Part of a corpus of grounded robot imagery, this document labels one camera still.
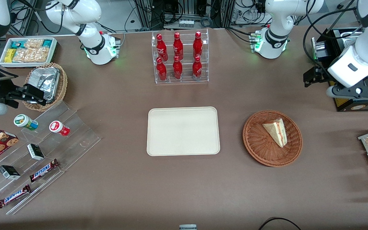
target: aluminum foil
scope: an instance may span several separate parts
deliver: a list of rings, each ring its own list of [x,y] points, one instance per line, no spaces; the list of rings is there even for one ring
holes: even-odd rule
[[[43,98],[50,104],[55,101],[60,71],[55,67],[39,68],[32,71],[28,83],[44,92]]]

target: red bottle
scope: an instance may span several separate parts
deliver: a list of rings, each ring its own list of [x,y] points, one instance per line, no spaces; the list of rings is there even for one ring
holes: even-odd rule
[[[180,60],[184,58],[184,48],[183,42],[180,39],[180,33],[174,33],[174,44],[172,45],[174,48],[174,55],[178,55]]]
[[[163,41],[163,36],[161,34],[157,34],[156,38],[157,38],[157,52],[159,54],[159,57],[161,57],[163,61],[167,61],[168,60],[167,46]]]
[[[166,81],[167,80],[167,69],[165,68],[165,65],[163,63],[163,60],[161,57],[158,57],[156,59],[157,61],[157,74],[159,75],[160,81]]]
[[[174,64],[172,65],[174,69],[174,77],[180,80],[183,77],[183,65],[180,62],[180,57],[178,55],[174,56]]]
[[[195,33],[193,49],[194,49],[194,53],[193,53],[194,58],[196,58],[197,55],[201,56],[203,54],[203,41],[201,40],[201,32],[199,31]]]
[[[197,55],[193,64],[193,79],[196,81],[201,79],[201,68],[203,68],[203,65],[201,64],[200,60],[201,57]]]

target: snickers bar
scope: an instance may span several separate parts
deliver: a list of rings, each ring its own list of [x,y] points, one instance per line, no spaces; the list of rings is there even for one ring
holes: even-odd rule
[[[10,195],[9,197],[7,197],[3,200],[0,200],[0,208],[3,208],[4,206],[8,205],[10,202],[18,199],[20,196],[22,196],[26,193],[31,193],[31,187],[29,187],[29,185],[25,185],[25,187],[23,187],[18,192]]]
[[[37,179],[41,178],[43,175],[45,175],[46,173],[48,173],[49,171],[51,171],[58,165],[59,165],[59,162],[56,159],[54,159],[49,164],[47,164],[45,167],[35,172],[34,175],[29,176],[31,178],[31,182],[35,182]]]

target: white bottle cap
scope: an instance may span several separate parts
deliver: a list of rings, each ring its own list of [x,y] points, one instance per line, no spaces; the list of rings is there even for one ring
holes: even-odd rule
[[[51,122],[51,124],[49,125],[49,130],[54,132],[54,133],[58,133],[63,129],[63,123],[60,121],[53,121]]]

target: small basket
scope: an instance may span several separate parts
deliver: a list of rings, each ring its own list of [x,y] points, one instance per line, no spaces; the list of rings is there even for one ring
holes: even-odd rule
[[[53,103],[46,104],[45,106],[42,106],[40,104],[31,104],[31,103],[23,101],[22,103],[24,103],[25,107],[27,107],[28,109],[44,112],[44,111],[47,111],[47,109],[49,109],[53,105],[55,105],[57,102],[62,101],[63,98],[65,97],[66,87],[67,87],[67,76],[66,76],[65,71],[63,70],[63,68],[60,65],[58,65],[56,63],[44,64],[44,65],[38,66],[36,69],[38,69],[38,68],[48,68],[48,67],[55,67],[58,70],[60,70],[60,76],[59,76],[59,82],[57,83],[58,87],[57,87],[57,93],[56,93],[56,96],[55,96],[55,101]],[[25,83],[28,83],[29,77],[31,76],[32,71],[28,74],[28,77],[26,78]]]
[[[281,148],[272,139],[262,124],[282,118],[285,124],[287,144]],[[248,118],[242,132],[245,147],[258,162],[271,166],[282,167],[294,162],[302,151],[302,134],[295,122],[285,114],[264,110]]]

